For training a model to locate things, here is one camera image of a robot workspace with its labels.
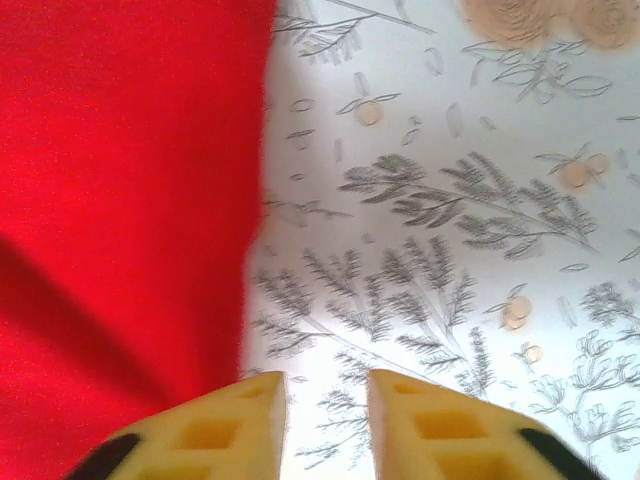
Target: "gray leaf illustration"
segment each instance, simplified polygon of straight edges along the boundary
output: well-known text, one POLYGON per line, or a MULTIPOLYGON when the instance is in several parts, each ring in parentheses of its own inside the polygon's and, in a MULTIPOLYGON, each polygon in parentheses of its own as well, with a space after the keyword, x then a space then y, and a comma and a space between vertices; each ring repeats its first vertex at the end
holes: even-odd
POLYGON ((502 312, 505 308, 507 308, 509 306, 508 303, 499 303, 497 305, 494 305, 493 307, 487 308, 484 313, 496 313, 496 312, 502 312))
POLYGON ((509 295, 507 295, 507 299, 511 300, 512 298, 517 297, 520 294, 520 292, 524 290, 524 287, 526 286, 527 286, 526 283, 521 283, 520 285, 516 285, 515 287, 513 287, 509 291, 509 295))
POLYGON ((344 115, 346 113, 353 112, 356 109, 356 107, 361 103, 362 103, 362 100, 360 99, 353 100, 352 102, 347 103, 344 107, 338 110, 336 112, 336 115, 344 115))
POLYGON ((482 116, 479 119, 480 125, 482 125, 484 128, 486 128, 489 131, 495 130, 498 127, 496 127, 496 124, 493 123, 493 120, 491 120, 489 117, 486 116, 482 116))
POLYGON ((568 81, 562 87, 569 94, 578 98, 597 97, 605 93, 613 84, 602 77, 578 77, 568 81))
POLYGON ((469 86, 470 87, 475 87, 476 85, 478 85, 478 81, 480 80, 480 66, 485 62, 484 59, 480 59, 478 60, 478 62, 475 64, 475 66, 473 67, 473 70, 471 71, 471 80, 469 81, 469 86))
POLYGON ((556 299, 556 304, 558 305, 558 312, 560 312, 562 320, 564 320, 564 322, 571 328, 577 326, 578 318, 576 317, 569 300, 567 300, 566 297, 558 297, 556 299))
POLYGON ((429 72, 435 77, 438 75, 442 75, 444 73, 444 62, 442 60, 442 55, 435 48, 428 48, 425 50, 427 54, 426 66, 429 72))
POLYGON ((355 82, 356 82, 356 91, 358 95, 361 97, 369 96, 369 83, 367 82, 367 78, 364 76, 362 72, 356 72, 354 74, 355 82))
POLYGON ((419 129, 414 128, 413 130, 410 130, 409 132, 407 132, 405 134, 404 137, 402 137, 402 141, 400 142, 400 145, 402 145, 403 147, 406 147, 407 145, 411 145, 416 138, 418 138, 418 133, 420 132, 419 129))
POLYGON ((540 246, 540 239, 538 237, 527 238, 516 246, 510 248, 504 252, 504 258, 506 260, 521 260, 530 258, 536 254, 536 248, 540 246))
POLYGON ((303 98, 298 100, 297 102, 293 102, 291 105, 291 111, 296 113, 306 112, 311 110, 316 102, 314 102, 310 98, 303 98))
POLYGON ((380 95, 373 99, 374 102, 388 102, 389 100, 393 100, 394 98, 399 97, 399 93, 390 93, 388 95, 380 95))
POLYGON ((628 260, 631 260, 632 258, 636 258, 638 255, 640 255, 640 246, 627 253, 624 257, 618 260, 618 263, 626 262, 628 260))
POLYGON ((627 158, 627 152, 624 148, 616 150, 616 161, 622 170, 629 168, 629 159, 627 158))
POLYGON ((464 128, 462 122, 462 111, 460 105, 454 103, 447 110, 447 126, 453 138, 458 138, 462 134, 464 128))
POLYGON ((498 75, 494 82, 507 85, 529 85, 535 78, 538 67, 530 64, 514 65, 498 75))
POLYGON ((582 270, 586 270, 587 268, 589 268, 589 265, 587 265, 586 263, 572 263, 571 265, 562 267, 560 271, 561 272, 581 272, 582 270))

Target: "fern sketch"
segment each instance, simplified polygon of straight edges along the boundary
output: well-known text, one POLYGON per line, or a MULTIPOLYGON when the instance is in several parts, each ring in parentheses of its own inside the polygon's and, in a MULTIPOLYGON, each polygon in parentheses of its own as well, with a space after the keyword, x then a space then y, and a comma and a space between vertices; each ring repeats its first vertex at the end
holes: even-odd
POLYGON ((411 227, 435 229, 454 219, 467 236, 464 245, 502 251, 507 260, 542 253, 545 239, 561 239, 591 252, 589 242, 596 220, 570 195, 563 195, 541 180, 518 187, 487 157, 471 152, 457 168, 441 173, 453 179, 451 188, 432 187, 427 173, 413 160, 391 154, 371 167, 348 170, 340 190, 365 195, 365 204, 388 202, 392 212, 407 218, 411 227), (465 214, 467 205, 483 207, 489 216, 465 214))

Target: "floral pattern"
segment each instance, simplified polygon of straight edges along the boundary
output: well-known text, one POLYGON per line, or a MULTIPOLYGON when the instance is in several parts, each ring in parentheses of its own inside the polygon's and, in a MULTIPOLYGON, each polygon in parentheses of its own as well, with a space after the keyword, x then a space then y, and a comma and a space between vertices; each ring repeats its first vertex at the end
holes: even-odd
POLYGON ((637 13, 281 3, 245 373, 289 374, 283 479, 374 478, 372 367, 530 415, 633 478, 637 13))

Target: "orange dot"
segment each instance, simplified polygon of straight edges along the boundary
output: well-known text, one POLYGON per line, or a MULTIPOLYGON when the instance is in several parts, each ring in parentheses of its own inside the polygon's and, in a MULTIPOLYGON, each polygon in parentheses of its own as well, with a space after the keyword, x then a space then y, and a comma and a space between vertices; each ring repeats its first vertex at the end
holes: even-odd
POLYGON ((508 313, 512 314, 515 318, 525 318, 531 314, 532 310, 531 302, 526 297, 513 297, 509 301, 507 307, 508 313))
POLYGON ((356 120, 360 125, 370 127, 380 122, 384 117, 382 105, 378 102, 368 101, 361 103, 355 110, 356 120))
POLYGON ((577 160, 567 163, 560 172, 562 181, 569 188, 580 188, 589 182, 589 169, 577 160))

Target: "leaf sketch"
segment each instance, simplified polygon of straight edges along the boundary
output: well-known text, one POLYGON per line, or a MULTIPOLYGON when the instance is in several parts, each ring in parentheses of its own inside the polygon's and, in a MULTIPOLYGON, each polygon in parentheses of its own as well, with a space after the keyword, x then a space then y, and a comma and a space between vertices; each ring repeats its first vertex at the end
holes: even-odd
POLYGON ((634 401, 625 401, 609 412, 602 403, 585 404, 591 393, 625 388, 640 388, 640 364, 636 355, 611 357, 613 342, 598 339, 599 331, 592 330, 577 342, 579 356, 574 361, 573 374, 565 379, 544 375, 531 384, 544 403, 530 407, 536 414, 558 412, 572 427, 577 440, 584 445, 586 458, 593 466, 596 456, 594 446, 608 438, 615 452, 625 452, 640 444, 637 437, 628 433, 640 429, 640 417, 633 410, 634 401), (575 400, 567 406, 568 386, 575 390, 575 400))
POLYGON ((308 112, 315 104, 316 102, 311 98, 301 98, 291 104, 291 111, 294 113, 308 112))
POLYGON ((453 179, 446 189, 425 182, 426 172, 415 161, 385 155, 371 167, 356 167, 344 174, 341 191, 367 195, 363 203, 393 202, 392 212, 406 217, 407 226, 437 228, 456 219, 467 235, 464 245, 481 250, 502 250, 508 260, 539 255, 545 238, 562 239, 597 252, 588 235, 595 219, 570 195, 562 195, 538 179, 518 187, 485 156, 471 152, 457 168, 443 168, 453 179), (483 207, 489 217, 464 214, 469 204, 483 207))
POLYGON ((465 47, 462 53, 477 59, 471 74, 471 86, 478 83, 480 65, 491 62, 501 69, 493 78, 494 83, 520 89, 517 102, 531 95, 538 103, 547 104, 560 93, 589 98, 602 95, 611 88, 612 83, 602 77, 568 77, 570 57, 581 55, 583 49, 584 42, 560 41, 532 52, 490 41, 465 47))
POLYGON ((344 0, 327 0, 329 3, 333 3, 335 5, 340 5, 341 7, 345 7, 348 8, 350 10, 354 10, 356 12, 359 13, 364 13, 367 16, 371 16, 371 17, 376 17, 380 20, 386 21, 386 22, 391 22, 394 23, 396 25, 400 25, 406 28, 410 28, 412 30, 416 30, 418 32, 421 33, 426 33, 426 34, 432 34, 432 33, 436 33, 434 30, 431 30, 430 28, 427 27, 423 27, 422 25, 418 25, 416 23, 411 22, 408 17, 406 17, 406 13, 405 14, 401 14, 401 18, 396 18, 393 17, 391 15, 386 15, 384 13, 375 11, 375 10, 371 10, 369 8, 364 8, 361 7, 359 5, 356 5, 354 3, 350 3, 344 0))
POLYGON ((427 54, 427 60, 425 65, 427 66, 427 70, 433 75, 437 77, 444 73, 444 61, 442 60, 442 54, 437 48, 427 48, 425 50, 427 54))
POLYGON ((370 450, 366 399, 358 401, 352 392, 336 388, 318 402, 318 407, 327 413, 327 420, 316 428, 331 440, 316 447, 301 448, 295 455, 306 459, 305 470, 310 470, 335 458, 346 446, 351 446, 351 468, 355 467, 370 450))
POLYGON ((636 243, 638 244, 633 250, 631 250, 629 253, 627 253, 624 257, 622 257, 620 260, 618 260, 618 263, 622 263, 622 262, 626 262, 628 260, 632 260, 634 258, 636 258, 638 255, 640 255, 640 232, 638 232, 637 230, 634 230, 633 228, 629 228, 626 231, 627 235, 629 235, 630 237, 632 237, 636 243))
POLYGON ((261 314, 255 323, 258 330, 271 340, 269 351, 272 352, 272 356, 297 355, 302 351, 302 347, 304 349, 313 347, 317 339, 328 339, 393 370, 416 378, 427 379, 419 372, 336 334, 316 320, 311 314, 314 296, 309 293, 307 286, 292 270, 283 269, 278 274, 271 274, 261 269, 255 276, 254 282, 281 311, 281 315, 261 314))
POLYGON ((566 323, 569 328, 576 327, 578 325, 578 317, 576 316, 576 313, 571 306, 571 302, 569 302, 567 297, 558 297, 556 299, 556 304, 558 306, 560 318, 564 320, 564 323, 566 323))
POLYGON ((406 147, 407 145, 411 145, 416 138, 418 138, 418 133, 420 133, 420 129, 414 128, 413 130, 409 130, 402 140, 400 141, 400 145, 406 147))
POLYGON ((311 135, 313 133, 315 133, 315 130, 301 130, 289 134, 286 139, 293 140, 295 148, 302 151, 311 146, 311 135))
POLYGON ((486 117, 484 115, 480 117, 478 121, 480 122, 480 125, 482 125, 484 129, 489 130, 490 132, 498 128, 496 127, 496 124, 493 122, 493 120, 491 120, 489 117, 486 117))
POLYGON ((447 109, 447 126, 453 138, 458 138, 462 134, 464 128, 462 110, 460 110, 460 105, 457 103, 447 109))
POLYGON ((384 252, 382 274, 403 289, 388 299, 395 315, 420 329, 420 334, 403 334, 396 342, 418 356, 427 374, 462 368, 456 374, 460 387, 486 398, 493 372, 484 335, 477 327, 471 330, 471 359, 455 336, 455 327, 475 309, 471 303, 475 280, 465 271, 456 275, 448 243, 433 237, 425 248, 409 237, 402 248, 384 252))
POLYGON ((274 35, 282 35, 287 43, 299 47, 300 57, 311 63, 320 60, 334 65, 353 58, 361 48, 357 27, 375 13, 332 23, 318 23, 309 16, 300 16, 281 8, 275 19, 274 35))
POLYGON ((589 320, 602 327, 610 327, 620 318, 638 320, 633 301, 624 298, 613 282, 591 287, 580 305, 589 314, 589 320))
POLYGON ((348 213, 322 208, 318 200, 312 200, 307 203, 292 203, 276 200, 273 195, 270 195, 270 197, 271 198, 264 202, 264 205, 269 209, 269 211, 275 212, 275 214, 286 223, 298 228, 308 226, 307 217, 312 214, 322 215, 327 220, 331 220, 336 217, 353 217, 353 215, 348 213))
POLYGON ((622 336, 618 339, 618 342, 640 342, 640 325, 629 324, 627 328, 619 333, 622 336))
POLYGON ((561 272, 582 272, 583 270, 586 270, 587 268, 589 268, 589 265, 587 265, 586 263, 572 263, 571 265, 565 265, 564 267, 562 267, 560 269, 561 272))

